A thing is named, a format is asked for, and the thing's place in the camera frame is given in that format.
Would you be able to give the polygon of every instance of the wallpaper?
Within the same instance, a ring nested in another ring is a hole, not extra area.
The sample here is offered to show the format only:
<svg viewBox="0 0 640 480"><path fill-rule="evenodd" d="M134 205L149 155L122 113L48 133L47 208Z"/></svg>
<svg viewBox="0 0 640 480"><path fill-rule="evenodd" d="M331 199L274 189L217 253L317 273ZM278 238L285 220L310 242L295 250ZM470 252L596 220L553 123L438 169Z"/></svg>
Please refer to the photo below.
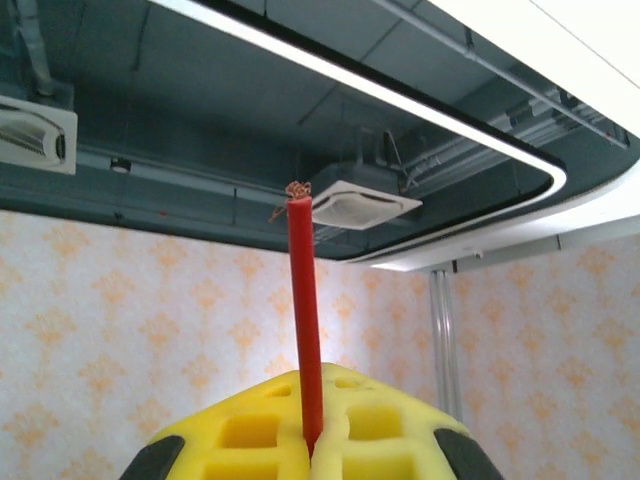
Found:
<svg viewBox="0 0 640 480"><path fill-rule="evenodd" d="M0 212L0 478L111 480L296 368L286 255ZM323 359L434 399L428 279L317 262Z"/></svg>
<svg viewBox="0 0 640 480"><path fill-rule="evenodd" d="M509 479L640 478L640 236L456 275L464 422Z"/></svg>

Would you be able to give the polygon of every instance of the yellow foam block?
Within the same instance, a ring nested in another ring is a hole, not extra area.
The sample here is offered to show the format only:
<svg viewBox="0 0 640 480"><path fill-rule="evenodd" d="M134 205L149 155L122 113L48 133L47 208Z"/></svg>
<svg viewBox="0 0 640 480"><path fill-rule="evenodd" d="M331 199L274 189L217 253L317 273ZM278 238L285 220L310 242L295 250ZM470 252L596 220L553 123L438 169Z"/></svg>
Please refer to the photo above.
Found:
<svg viewBox="0 0 640 480"><path fill-rule="evenodd" d="M158 433L185 440L167 480L454 480L433 431L467 429L421 401L323 364L324 430L309 467L289 372Z"/></svg>

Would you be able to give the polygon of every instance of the red rod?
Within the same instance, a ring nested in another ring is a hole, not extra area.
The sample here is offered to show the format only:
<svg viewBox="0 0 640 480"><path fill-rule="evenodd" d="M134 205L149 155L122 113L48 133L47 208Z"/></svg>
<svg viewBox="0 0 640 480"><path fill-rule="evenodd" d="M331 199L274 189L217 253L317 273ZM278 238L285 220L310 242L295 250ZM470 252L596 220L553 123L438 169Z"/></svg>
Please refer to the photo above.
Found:
<svg viewBox="0 0 640 480"><path fill-rule="evenodd" d="M302 390L302 432L309 448L322 433L322 365L313 252L311 197L289 200L289 255L296 317L300 388Z"/></svg>

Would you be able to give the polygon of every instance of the curved light fixture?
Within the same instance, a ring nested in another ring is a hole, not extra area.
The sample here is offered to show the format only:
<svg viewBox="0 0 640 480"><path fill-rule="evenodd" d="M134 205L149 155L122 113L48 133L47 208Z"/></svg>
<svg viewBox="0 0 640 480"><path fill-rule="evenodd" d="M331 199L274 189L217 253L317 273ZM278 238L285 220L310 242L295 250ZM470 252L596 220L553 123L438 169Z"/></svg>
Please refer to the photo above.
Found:
<svg viewBox="0 0 640 480"><path fill-rule="evenodd" d="M550 181L525 200L463 222L448 231L540 202L560 190L567 181L564 165L552 155L235 3L227 0L152 1L549 175Z"/></svg>

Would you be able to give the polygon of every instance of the ceiling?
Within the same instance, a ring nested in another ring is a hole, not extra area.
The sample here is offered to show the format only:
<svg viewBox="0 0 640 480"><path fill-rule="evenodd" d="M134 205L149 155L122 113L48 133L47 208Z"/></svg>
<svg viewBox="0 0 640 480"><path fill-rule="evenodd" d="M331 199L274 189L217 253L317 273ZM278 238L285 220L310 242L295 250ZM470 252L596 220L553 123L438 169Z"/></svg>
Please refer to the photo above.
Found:
<svg viewBox="0 0 640 480"><path fill-rule="evenodd" d="M266 4L269 20L481 120L530 98L370 0L235 3L259 14ZM400 3L465 41L464 26L430 3ZM52 75L75 88L79 165L74 177L0 165L1 208L285 250L286 222L268 222L284 187L312 179L328 165L353 161L359 131L370 141L365 154L382 156L372 166L393 167L400 181L393 152L373 149L385 131L405 161L452 138L413 115L143 0L38 5ZM4 52L11 52L9 26L0 8ZM479 36L474 43L496 66L538 89L552 87ZM554 121L561 118L553 114ZM611 128L596 118L601 128ZM574 127L542 147L565 164L568 183L529 211L609 181L639 156L635 137L623 150ZM257 193L234 196L189 182L122 175L109 171L111 157ZM534 169L502 162L438 191L415 193L423 206L400 219L365 232L325 234L316 251L357 258L518 202L545 180Z"/></svg>

